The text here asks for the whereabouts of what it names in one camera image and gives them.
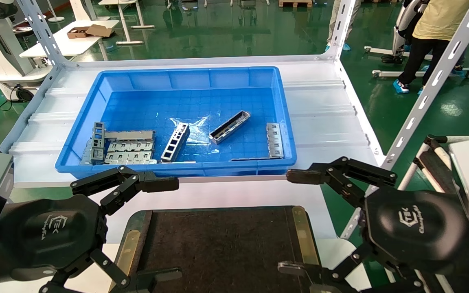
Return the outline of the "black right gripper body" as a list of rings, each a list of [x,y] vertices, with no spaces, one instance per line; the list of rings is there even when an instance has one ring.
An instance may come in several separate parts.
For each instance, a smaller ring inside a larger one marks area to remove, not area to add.
[[[364,200],[373,258],[389,269],[454,270],[469,220],[452,195],[380,188]]]

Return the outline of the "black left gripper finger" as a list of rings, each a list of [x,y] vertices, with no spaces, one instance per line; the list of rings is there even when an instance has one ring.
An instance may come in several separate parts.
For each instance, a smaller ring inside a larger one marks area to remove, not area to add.
[[[128,276],[100,249],[91,251],[89,258],[116,283],[115,287],[112,288],[112,293],[152,293],[159,282],[176,280],[182,277],[182,271],[179,267],[158,271],[138,271],[133,276]],[[40,288],[39,292],[76,293],[77,291],[68,289],[64,285],[77,272],[81,272],[81,270],[58,270],[53,278]]]
[[[71,183],[72,194],[90,195],[112,189],[100,201],[104,214],[113,215],[139,192],[165,192],[179,188],[176,177],[158,177],[152,171],[137,172],[126,165],[108,169]]]

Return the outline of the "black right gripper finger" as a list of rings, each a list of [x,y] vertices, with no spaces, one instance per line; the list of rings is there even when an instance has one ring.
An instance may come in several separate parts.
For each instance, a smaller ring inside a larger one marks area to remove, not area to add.
[[[330,163],[312,163],[308,169],[289,169],[286,172],[286,178],[293,184],[326,184],[341,195],[348,204],[355,208],[362,208],[365,191],[353,183],[351,179],[382,187],[394,186],[398,176],[377,166],[341,157]]]
[[[301,261],[281,261],[277,265],[280,273],[296,275],[309,282],[309,289],[315,293],[385,293],[386,285],[357,290],[346,280],[367,258],[384,261],[386,252],[373,243],[363,243],[346,258],[343,258],[333,269],[324,267],[318,245],[301,243]]]

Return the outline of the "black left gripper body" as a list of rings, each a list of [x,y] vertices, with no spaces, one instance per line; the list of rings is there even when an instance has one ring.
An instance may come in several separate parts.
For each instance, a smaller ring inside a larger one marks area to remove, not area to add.
[[[93,264],[107,233],[102,208],[84,195],[6,206],[0,218],[0,256],[11,280],[44,278],[63,271],[71,278]]]

